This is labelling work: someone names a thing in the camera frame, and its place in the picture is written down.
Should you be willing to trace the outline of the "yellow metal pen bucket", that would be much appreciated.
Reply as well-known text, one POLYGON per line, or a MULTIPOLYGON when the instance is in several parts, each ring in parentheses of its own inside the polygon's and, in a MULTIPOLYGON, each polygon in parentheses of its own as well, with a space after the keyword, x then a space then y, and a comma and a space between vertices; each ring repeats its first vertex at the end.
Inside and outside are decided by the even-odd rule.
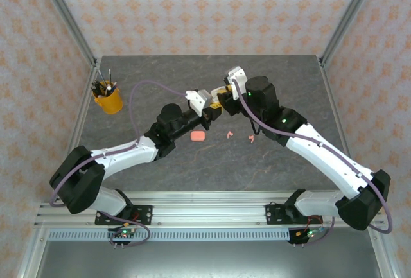
POLYGON ((123 108, 123 100, 120 95, 120 91, 118 89, 118 85, 112 87, 111 91, 107 90, 106 96, 98 95, 96 96, 93 91, 92 95, 94 97, 94 102, 101 107, 101 109, 106 114, 116 114, 123 108))

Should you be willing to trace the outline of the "grey metal panel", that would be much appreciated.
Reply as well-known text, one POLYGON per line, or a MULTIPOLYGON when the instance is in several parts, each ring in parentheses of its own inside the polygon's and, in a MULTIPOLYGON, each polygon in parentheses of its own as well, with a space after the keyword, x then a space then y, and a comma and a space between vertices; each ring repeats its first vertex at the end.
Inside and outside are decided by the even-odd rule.
POLYGON ((370 245, 285 242, 49 242, 37 278, 381 278, 370 245))

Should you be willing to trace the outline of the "aluminium table side rail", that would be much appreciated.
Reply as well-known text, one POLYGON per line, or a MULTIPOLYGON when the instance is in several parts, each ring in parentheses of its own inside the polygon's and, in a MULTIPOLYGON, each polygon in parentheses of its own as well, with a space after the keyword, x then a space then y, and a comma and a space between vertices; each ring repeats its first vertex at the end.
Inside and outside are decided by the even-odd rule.
POLYGON ((97 68, 92 69, 86 81, 85 93, 80 104, 80 112, 74 127, 74 136, 69 143, 70 152, 49 181, 53 188, 52 207, 68 207, 77 214, 88 208, 96 199, 98 186, 103 180, 103 166, 91 157, 92 152, 80 146, 80 137, 92 96, 91 86, 96 79, 97 68))
POLYGON ((338 115, 337 103, 331 90, 331 84, 325 69, 320 66, 319 59, 317 59, 317 63, 324 81, 342 145, 342 150, 339 150, 336 146, 325 140, 323 137, 320 138, 322 143, 320 151, 325 154, 326 158, 331 159, 331 162, 327 163, 328 171, 325 172, 325 175, 331 179, 335 185, 337 185, 346 198, 352 199, 360 194, 358 190, 359 187, 364 188, 367 185, 366 181, 357 176, 358 169, 363 170, 364 167, 360 166, 359 163, 350 158, 349 148, 343 132, 342 122, 340 120, 340 116, 338 115))

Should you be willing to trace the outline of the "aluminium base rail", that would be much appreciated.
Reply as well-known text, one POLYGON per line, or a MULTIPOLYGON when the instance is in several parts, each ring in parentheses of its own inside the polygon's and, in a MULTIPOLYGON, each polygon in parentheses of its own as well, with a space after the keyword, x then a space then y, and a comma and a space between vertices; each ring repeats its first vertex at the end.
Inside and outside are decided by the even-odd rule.
MULTIPOLYGON (((283 204, 293 191, 126 192, 135 204, 153 206, 149 228, 231 228, 267 226, 265 205, 283 204)), ((37 228, 103 228, 95 226, 96 211, 70 214, 66 208, 40 205, 37 228)))

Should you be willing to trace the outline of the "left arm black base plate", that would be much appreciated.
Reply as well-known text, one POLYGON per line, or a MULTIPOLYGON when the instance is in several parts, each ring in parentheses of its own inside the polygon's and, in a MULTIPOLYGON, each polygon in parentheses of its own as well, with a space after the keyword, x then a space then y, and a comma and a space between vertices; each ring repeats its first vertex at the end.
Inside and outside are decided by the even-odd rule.
MULTIPOLYGON (((116 218, 139 222, 144 225, 151 225, 152 220, 152 205, 127 205, 116 218)), ((97 212, 94 220, 95 225, 120 225, 121 221, 109 218, 107 215, 97 212)))

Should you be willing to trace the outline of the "aluminium frame post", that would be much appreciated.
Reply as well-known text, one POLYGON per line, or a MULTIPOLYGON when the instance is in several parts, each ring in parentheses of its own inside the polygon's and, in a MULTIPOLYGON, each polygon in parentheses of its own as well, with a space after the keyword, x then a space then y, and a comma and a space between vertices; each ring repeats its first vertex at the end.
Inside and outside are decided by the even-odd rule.
POLYGON ((381 278, 402 278, 401 270, 395 257, 391 236, 377 232, 374 229, 368 229, 368 233, 381 278))
POLYGON ((75 21, 67 3, 65 0, 51 0, 57 9, 57 12, 61 16, 62 20, 64 21, 67 29, 69 30, 70 34, 73 36, 77 46, 80 48, 80 51, 86 61, 94 67, 97 58, 94 56, 89 44, 87 43, 79 25, 75 21))
POLYGON ((17 278, 36 278, 49 237, 48 228, 34 229, 24 253, 17 278))
POLYGON ((337 28, 333 32, 322 56, 319 58, 320 66, 325 68, 331 61, 337 47, 342 42, 346 31, 349 29, 354 17, 365 0, 351 0, 342 15, 337 28))

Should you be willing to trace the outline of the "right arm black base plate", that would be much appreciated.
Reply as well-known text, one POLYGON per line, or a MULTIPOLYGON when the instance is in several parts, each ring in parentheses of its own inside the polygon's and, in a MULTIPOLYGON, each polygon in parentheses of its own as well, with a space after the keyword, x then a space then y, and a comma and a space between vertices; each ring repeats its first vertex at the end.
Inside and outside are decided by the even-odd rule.
POLYGON ((294 205, 270 203, 265 206, 265 218, 268 225, 302 225, 309 220, 312 223, 322 223, 322 217, 305 216, 294 205))

